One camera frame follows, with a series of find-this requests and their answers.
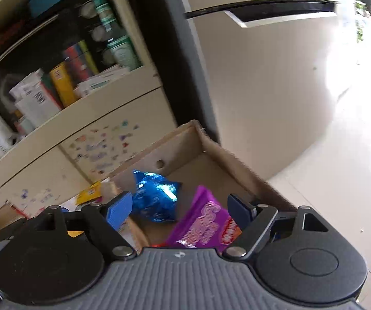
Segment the purple noodle snack packet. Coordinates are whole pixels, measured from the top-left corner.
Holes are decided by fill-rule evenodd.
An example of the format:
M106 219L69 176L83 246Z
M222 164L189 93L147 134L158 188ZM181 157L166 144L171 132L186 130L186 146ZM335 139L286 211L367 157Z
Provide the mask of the purple noodle snack packet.
M242 231L213 196L211 190L200 185L191 207L176 224L166 246L186 249L216 249L223 251Z

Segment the blue foil snack packet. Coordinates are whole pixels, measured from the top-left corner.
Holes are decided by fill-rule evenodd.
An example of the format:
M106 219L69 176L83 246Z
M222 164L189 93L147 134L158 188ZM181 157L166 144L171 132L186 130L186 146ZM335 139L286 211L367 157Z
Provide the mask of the blue foil snack packet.
M153 222L175 222L182 183L154 172L133 170L133 175L136 191L132 198L132 213Z

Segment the small yellow snack packet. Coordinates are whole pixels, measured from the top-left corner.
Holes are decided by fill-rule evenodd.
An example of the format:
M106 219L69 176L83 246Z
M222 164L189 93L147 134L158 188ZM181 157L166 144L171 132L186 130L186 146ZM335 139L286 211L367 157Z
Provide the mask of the small yellow snack packet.
M75 199L77 205L88 203L89 201L97 200L102 198L101 192L102 182L97 181L89 186L87 189L81 191Z

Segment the cream cabinet with stickers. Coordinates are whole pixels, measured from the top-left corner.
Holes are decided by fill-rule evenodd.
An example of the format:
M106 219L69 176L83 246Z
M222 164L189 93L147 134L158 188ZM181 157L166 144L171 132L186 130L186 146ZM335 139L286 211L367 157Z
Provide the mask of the cream cabinet with stickers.
M70 200L175 127L147 60L56 114L0 160L0 228Z

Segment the cardboard box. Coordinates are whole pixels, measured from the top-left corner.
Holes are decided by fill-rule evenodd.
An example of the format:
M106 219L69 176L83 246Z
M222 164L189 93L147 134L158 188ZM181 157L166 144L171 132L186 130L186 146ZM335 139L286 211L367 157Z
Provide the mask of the cardboard box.
M176 205L179 218L189 210L197 187L203 185L223 206L228 195L236 194L246 202L257 199L278 211L294 212L292 203L264 182L245 163L211 140L193 120L152 143L110 175L122 190L135 192L135 170L150 171L182 184Z

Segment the white barcode box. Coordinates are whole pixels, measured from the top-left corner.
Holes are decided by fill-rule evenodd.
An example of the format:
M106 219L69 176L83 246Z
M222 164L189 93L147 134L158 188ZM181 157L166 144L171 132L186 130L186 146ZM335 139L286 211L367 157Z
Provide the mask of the white barcode box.
M37 128L50 120L62 109L50 77L38 69L16 84L9 94L17 109Z

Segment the yellow book box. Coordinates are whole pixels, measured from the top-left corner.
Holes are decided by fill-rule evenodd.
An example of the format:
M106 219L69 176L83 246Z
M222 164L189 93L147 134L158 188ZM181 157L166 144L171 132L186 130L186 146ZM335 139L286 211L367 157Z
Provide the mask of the yellow book box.
M64 62L50 71L50 77L64 107L68 107L77 101L77 96L73 91L73 81Z

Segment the beige refrigerator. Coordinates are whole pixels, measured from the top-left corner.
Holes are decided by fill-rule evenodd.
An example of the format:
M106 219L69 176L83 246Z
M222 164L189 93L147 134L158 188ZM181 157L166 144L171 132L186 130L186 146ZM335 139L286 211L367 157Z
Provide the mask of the beige refrigerator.
M221 145L263 179L324 134L371 43L371 0L165 1Z

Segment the green tin can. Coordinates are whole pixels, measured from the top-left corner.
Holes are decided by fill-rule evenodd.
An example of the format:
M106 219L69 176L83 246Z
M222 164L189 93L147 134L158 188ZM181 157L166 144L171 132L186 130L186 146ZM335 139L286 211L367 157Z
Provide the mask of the green tin can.
M141 66L141 61L127 35L114 38L107 46L119 65L128 68L130 71Z

